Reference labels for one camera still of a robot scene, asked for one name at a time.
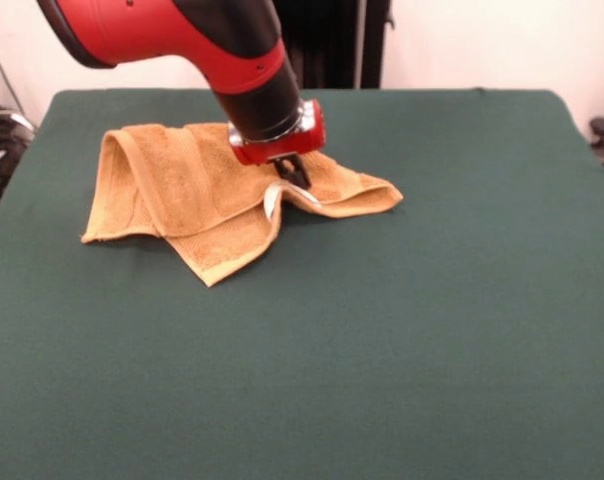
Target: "towel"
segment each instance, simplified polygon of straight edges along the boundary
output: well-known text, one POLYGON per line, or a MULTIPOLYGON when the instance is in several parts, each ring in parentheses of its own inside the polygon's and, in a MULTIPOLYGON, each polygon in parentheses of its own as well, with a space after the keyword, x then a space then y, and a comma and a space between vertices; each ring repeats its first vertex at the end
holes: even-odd
POLYGON ((303 161, 313 183, 308 192, 282 181, 272 164, 241 165, 226 124, 109 131, 81 240, 162 238, 211 287, 276 240, 283 201, 338 219, 384 212, 403 199, 388 181, 341 167, 319 152, 303 161))

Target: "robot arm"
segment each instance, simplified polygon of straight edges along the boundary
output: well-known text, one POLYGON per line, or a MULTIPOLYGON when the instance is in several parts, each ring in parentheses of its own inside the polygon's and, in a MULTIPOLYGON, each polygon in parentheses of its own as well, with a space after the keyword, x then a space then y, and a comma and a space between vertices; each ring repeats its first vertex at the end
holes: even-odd
POLYGON ((299 155, 324 146, 324 120, 316 101, 300 98, 271 0, 38 3, 67 50, 87 67, 164 55, 190 60, 231 121, 238 159, 275 162, 282 177, 308 188, 299 155))

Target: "dark curtain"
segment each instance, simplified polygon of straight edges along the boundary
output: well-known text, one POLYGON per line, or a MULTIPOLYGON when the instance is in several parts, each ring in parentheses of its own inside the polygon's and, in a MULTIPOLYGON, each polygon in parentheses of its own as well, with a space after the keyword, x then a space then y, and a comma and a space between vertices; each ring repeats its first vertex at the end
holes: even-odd
MULTIPOLYGON (((390 0, 368 0, 362 86, 377 88, 390 0)), ((354 88, 359 0, 274 0, 304 88, 354 88)))

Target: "table surface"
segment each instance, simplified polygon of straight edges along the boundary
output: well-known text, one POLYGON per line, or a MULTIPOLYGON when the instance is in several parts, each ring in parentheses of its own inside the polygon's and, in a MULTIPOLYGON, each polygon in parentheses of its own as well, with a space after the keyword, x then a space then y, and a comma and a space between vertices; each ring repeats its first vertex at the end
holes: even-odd
POLYGON ((394 212, 287 209, 206 289, 85 246, 100 139, 205 91, 58 95, 0 205, 0 480, 604 479, 604 169, 548 92, 320 91, 394 212))

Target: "white wall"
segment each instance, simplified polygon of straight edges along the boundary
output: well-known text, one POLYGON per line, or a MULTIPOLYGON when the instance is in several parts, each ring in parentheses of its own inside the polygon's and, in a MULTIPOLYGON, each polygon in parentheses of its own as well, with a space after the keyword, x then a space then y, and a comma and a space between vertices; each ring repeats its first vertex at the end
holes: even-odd
MULTIPOLYGON (((397 29, 387 39, 384 87, 551 89, 583 131, 604 113, 604 0, 393 2, 397 29)), ((78 65, 35 0, 0 0, 0 58, 36 120, 61 89, 206 86, 179 58, 106 72, 78 65)))
POLYGON ((384 87, 550 89, 583 132, 604 113, 604 0, 393 3, 384 87))

